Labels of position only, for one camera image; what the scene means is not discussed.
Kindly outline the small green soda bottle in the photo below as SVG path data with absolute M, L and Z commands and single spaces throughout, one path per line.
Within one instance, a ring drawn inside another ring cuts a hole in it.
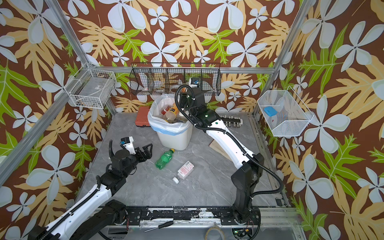
M 175 149 L 170 149 L 162 154 L 162 156 L 156 161 L 155 166 L 162 170 L 172 159 Z

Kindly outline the orange label juice bottle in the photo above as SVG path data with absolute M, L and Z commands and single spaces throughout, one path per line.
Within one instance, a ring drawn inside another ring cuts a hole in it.
M 175 121 L 175 119 L 178 117 L 179 115 L 179 109 L 177 108 L 176 104 L 173 104 L 172 107 L 170 107 L 165 115 L 164 115 L 164 119 L 168 122 L 168 123 L 173 123 Z

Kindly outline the pink label clear bottle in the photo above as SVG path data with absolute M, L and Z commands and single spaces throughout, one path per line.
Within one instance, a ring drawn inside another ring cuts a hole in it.
M 193 170 L 194 165 L 187 161 L 179 170 L 175 177 L 173 177 L 174 183 L 178 184 L 181 180 L 184 180 Z

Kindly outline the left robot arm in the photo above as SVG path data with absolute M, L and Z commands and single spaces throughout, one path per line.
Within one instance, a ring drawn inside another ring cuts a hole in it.
M 110 163 L 102 176 L 96 176 L 96 184 L 62 216 L 45 227 L 35 226 L 28 234 L 29 240 L 88 240 L 112 223 L 126 221 L 126 205 L 112 200 L 127 177 L 139 163 L 152 158 L 153 144 L 142 148 L 133 145 L 133 138 L 121 139 L 121 149 L 113 152 L 109 143 Z

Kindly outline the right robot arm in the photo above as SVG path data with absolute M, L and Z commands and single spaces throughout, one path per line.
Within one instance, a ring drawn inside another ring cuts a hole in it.
M 222 118 L 207 108 L 205 92 L 200 85 L 180 85 L 175 93 L 175 104 L 180 113 L 197 129 L 213 138 L 230 157 L 236 172 L 231 176 L 236 187 L 236 199 L 232 206 L 234 220 L 245 224 L 251 218 L 252 201 L 255 196 L 280 193 L 284 184 L 281 178 L 264 166 L 262 154 L 255 154 L 246 148 L 227 128 Z M 254 191 L 263 172 L 277 180 L 274 190 Z

